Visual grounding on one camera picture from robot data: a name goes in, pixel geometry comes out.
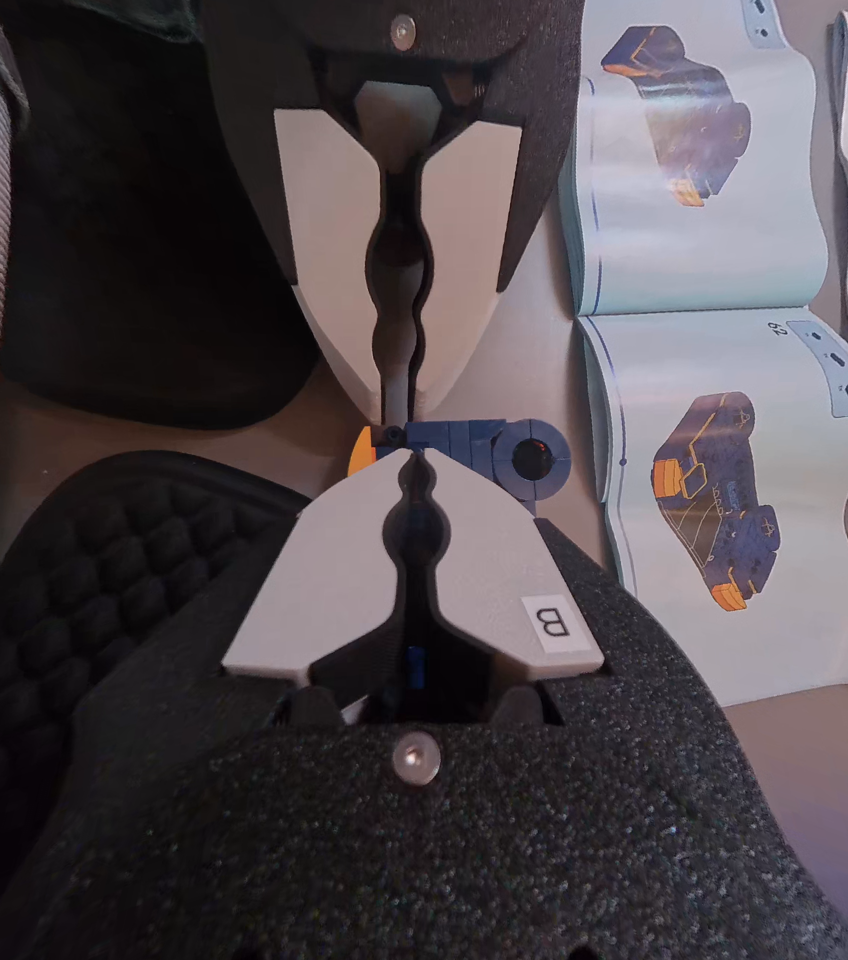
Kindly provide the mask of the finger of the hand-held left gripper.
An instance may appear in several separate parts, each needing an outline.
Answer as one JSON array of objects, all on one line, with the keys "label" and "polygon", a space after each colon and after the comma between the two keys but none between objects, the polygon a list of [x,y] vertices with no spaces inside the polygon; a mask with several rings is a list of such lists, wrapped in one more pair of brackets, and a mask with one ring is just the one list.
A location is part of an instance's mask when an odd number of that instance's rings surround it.
[{"label": "finger of the hand-held left gripper", "polygon": [[294,292],[336,379],[373,423],[382,382],[372,342],[379,310],[367,279],[381,217],[378,163],[321,109],[274,111],[297,280]]},{"label": "finger of the hand-held left gripper", "polygon": [[430,287],[420,307],[423,359],[414,415],[428,418],[470,360],[497,305],[522,130],[478,121],[422,168],[420,215]]}]

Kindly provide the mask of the person's left forearm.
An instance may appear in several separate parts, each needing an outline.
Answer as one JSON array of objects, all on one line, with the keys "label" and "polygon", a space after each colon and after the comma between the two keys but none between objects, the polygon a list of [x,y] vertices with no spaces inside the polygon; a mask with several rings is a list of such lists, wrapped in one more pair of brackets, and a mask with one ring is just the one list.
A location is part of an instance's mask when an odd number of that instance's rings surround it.
[{"label": "person's left forearm", "polygon": [[203,42],[201,1],[118,1],[115,17],[166,42]]}]

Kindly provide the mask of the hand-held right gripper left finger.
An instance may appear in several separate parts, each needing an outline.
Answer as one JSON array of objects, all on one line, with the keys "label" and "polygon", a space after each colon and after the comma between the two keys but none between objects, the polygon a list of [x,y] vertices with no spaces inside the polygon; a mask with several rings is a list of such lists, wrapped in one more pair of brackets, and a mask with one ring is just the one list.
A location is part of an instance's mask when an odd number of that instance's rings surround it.
[{"label": "hand-held right gripper left finger", "polygon": [[301,513],[222,665],[236,675],[331,691],[348,708],[394,673],[406,599],[384,535],[405,497],[400,450],[324,492]]}]

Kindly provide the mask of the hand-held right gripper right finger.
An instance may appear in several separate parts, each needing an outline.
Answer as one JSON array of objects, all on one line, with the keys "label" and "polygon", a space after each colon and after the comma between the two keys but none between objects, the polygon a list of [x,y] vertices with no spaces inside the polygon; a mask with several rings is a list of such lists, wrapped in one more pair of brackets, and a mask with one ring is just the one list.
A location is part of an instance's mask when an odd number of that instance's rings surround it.
[{"label": "hand-held right gripper right finger", "polygon": [[432,669],[455,703],[490,710],[512,686],[598,671],[604,654],[531,513],[440,452],[421,459],[444,532],[430,607],[448,639]]}]

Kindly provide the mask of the blue orange brick model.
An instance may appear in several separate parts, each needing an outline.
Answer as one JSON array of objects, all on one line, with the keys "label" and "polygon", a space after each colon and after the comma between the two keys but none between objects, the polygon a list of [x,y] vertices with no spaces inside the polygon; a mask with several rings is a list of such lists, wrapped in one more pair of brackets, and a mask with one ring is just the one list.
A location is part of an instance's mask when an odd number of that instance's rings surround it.
[{"label": "blue orange brick model", "polygon": [[441,628],[432,614],[430,590],[434,562],[444,532],[440,516],[430,502],[432,477],[421,455],[427,450],[435,450],[491,481],[524,506],[538,526],[537,501],[553,496],[566,483],[571,454],[563,435],[544,421],[418,421],[402,427],[365,427],[351,453],[347,474],[357,474],[400,450],[410,451],[413,455],[410,466],[420,469],[413,480],[414,496],[423,509],[423,518],[414,522],[417,533],[423,534],[430,522],[437,527],[433,534],[429,534],[433,546],[429,548],[430,558],[423,562],[423,581],[429,614]]}]

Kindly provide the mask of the black bumpy cushion pad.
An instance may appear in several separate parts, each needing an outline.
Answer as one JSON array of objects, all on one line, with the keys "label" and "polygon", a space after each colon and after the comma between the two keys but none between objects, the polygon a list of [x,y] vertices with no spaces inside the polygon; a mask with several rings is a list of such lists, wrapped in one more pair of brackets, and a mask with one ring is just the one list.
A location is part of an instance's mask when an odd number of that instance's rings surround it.
[{"label": "black bumpy cushion pad", "polygon": [[309,503],[219,462],[136,451],[34,512],[0,564],[0,890],[56,802],[78,704]]}]

